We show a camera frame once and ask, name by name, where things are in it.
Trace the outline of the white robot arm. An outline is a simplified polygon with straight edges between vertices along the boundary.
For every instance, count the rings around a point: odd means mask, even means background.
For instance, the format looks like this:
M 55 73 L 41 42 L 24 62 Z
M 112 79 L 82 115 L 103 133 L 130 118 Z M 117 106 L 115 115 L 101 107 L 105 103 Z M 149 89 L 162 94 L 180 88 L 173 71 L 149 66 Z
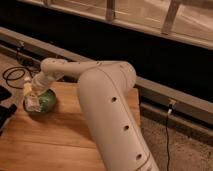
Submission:
M 24 79 L 25 108 L 38 111 L 39 96 L 64 76 L 78 79 L 77 96 L 107 171 L 159 171 L 125 95 L 136 84 L 126 61 L 69 62 L 47 58 Z

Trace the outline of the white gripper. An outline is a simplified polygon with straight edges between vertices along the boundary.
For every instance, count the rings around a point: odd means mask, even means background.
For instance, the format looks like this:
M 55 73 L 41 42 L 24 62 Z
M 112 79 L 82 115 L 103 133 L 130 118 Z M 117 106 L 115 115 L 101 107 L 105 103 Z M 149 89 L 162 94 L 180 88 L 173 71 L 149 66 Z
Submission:
M 32 90 L 35 94 L 41 95 L 45 93 L 52 85 L 55 79 L 51 76 L 45 75 L 44 73 L 39 73 L 35 75 L 32 79 L 25 77 L 23 84 L 23 95 L 27 96 Z

